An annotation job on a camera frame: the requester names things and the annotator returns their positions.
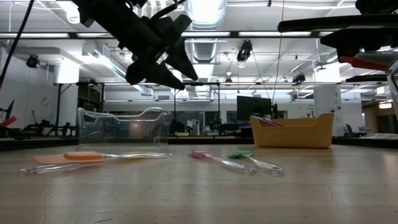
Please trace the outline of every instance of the computer monitor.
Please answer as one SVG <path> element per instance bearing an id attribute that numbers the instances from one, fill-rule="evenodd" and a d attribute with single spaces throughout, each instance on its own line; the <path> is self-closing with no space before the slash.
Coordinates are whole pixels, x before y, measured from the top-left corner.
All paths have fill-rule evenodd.
<path id="1" fill-rule="evenodd" d="M 271 99 L 237 96 L 238 121 L 250 121 L 250 116 L 271 115 Z"/>

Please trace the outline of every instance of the yellow plastic tray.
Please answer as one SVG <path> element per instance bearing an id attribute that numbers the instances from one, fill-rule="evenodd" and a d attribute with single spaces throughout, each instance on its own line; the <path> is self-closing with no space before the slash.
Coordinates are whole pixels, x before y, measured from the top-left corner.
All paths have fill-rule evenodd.
<path id="1" fill-rule="evenodd" d="M 274 119 L 282 127 L 251 118 L 254 143 L 259 147 L 329 148 L 333 133 L 333 114 L 319 118 Z"/>

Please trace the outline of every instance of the workbench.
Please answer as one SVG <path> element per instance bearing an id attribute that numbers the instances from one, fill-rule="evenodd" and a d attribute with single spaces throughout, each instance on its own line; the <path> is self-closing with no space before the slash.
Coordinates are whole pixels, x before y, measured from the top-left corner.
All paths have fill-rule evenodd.
<path id="1" fill-rule="evenodd" d="M 398 151 L 393 149 L 178 145 L 159 149 L 171 152 L 171 159 L 17 175 L 18 169 L 36 166 L 33 156 L 77 147 L 0 152 L 0 223 L 398 222 Z M 285 175 L 242 174 L 188 157 L 193 150 L 225 158 L 230 152 L 249 150 L 256 159 L 282 166 Z"/>

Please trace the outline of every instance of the transparent container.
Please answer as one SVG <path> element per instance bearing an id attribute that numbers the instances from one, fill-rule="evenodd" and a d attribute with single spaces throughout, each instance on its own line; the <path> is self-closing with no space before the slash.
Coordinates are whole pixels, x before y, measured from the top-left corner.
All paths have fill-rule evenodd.
<path id="1" fill-rule="evenodd" d="M 390 86 L 392 101 L 394 102 L 394 108 L 398 118 L 398 60 L 386 70 L 386 75 L 388 84 Z"/>
<path id="2" fill-rule="evenodd" d="M 99 151 L 90 145 L 114 148 L 117 144 L 121 152 L 132 152 L 132 146 L 158 148 L 169 141 L 171 113 L 162 108 L 148 108 L 139 115 L 95 113 L 78 108 L 77 115 L 82 151 Z"/>

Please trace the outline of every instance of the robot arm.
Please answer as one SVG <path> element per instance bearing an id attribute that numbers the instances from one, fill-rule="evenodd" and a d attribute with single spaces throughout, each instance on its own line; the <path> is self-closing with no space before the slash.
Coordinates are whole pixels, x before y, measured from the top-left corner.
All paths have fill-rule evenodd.
<path id="1" fill-rule="evenodd" d="M 166 64 L 182 74 L 197 80 L 198 76 L 185 52 L 182 32 L 192 23 L 186 15 L 175 21 L 162 17 L 186 0 L 159 11 L 152 18 L 138 17 L 133 7 L 142 7 L 147 0 L 72 0 L 80 12 L 80 22 L 90 27 L 94 21 L 119 41 L 119 48 L 133 53 L 134 63 L 126 72 L 126 80 L 136 84 L 143 79 L 160 85 L 184 90 L 184 84 L 167 68 Z M 163 62 L 161 56 L 168 55 Z"/>
<path id="2" fill-rule="evenodd" d="M 337 49 L 341 57 L 354 57 L 365 52 L 379 50 L 383 46 L 398 46 L 398 1 L 396 0 L 357 0 L 356 8 L 362 15 L 336 16 L 282 21 L 279 32 L 297 32 L 327 29 L 341 29 L 320 39 L 320 42 Z"/>

